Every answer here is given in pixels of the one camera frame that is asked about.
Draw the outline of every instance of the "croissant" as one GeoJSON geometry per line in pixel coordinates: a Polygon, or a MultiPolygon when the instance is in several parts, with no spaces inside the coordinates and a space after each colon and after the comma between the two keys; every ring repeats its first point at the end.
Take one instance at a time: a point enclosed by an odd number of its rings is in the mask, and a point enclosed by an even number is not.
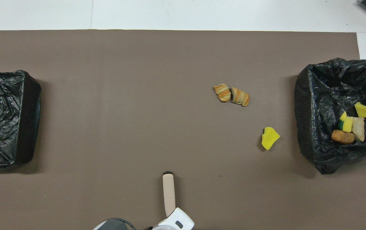
{"type": "Polygon", "coordinates": [[[219,95],[220,93],[222,93],[225,90],[228,90],[227,84],[219,84],[218,86],[214,86],[213,88],[214,88],[215,92],[217,93],[217,95],[219,95]]]}
{"type": "Polygon", "coordinates": [[[218,99],[220,99],[220,101],[226,102],[230,100],[231,92],[227,84],[220,84],[218,86],[214,86],[213,88],[218,95],[218,99]]]}
{"type": "Polygon", "coordinates": [[[233,103],[239,104],[243,107],[247,106],[250,102],[250,96],[248,93],[241,91],[235,87],[231,88],[233,92],[233,103]]]}

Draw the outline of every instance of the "black plastic bag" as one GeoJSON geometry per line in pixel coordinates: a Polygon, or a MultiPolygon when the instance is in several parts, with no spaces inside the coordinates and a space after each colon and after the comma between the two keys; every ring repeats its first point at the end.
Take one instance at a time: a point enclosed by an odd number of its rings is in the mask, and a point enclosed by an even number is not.
{"type": "Polygon", "coordinates": [[[366,158],[366,118],[364,142],[343,145],[331,139],[344,111],[357,117],[354,104],[366,105],[366,60],[335,58],[308,65],[298,75],[294,99],[301,153],[320,173],[366,158]]]}
{"type": "Polygon", "coordinates": [[[41,87],[27,72],[0,73],[0,166],[33,158],[41,87]]]}

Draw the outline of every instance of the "white table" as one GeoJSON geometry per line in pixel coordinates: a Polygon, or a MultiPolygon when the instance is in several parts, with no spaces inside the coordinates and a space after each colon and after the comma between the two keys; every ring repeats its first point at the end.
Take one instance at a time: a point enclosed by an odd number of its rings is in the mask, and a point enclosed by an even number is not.
{"type": "Polygon", "coordinates": [[[25,29],[357,32],[366,59],[356,0],[0,0],[0,30],[25,29]]]}

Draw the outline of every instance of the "brown mat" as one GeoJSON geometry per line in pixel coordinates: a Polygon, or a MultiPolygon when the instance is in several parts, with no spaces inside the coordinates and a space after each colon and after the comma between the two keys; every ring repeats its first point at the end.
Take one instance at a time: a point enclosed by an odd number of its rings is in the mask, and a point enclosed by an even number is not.
{"type": "Polygon", "coordinates": [[[366,229],[366,160],[324,176],[297,144],[296,75],[335,57],[359,58],[355,34],[0,31],[0,72],[43,90],[33,161],[0,170],[0,229],[155,225],[166,170],[198,230],[366,229]]]}

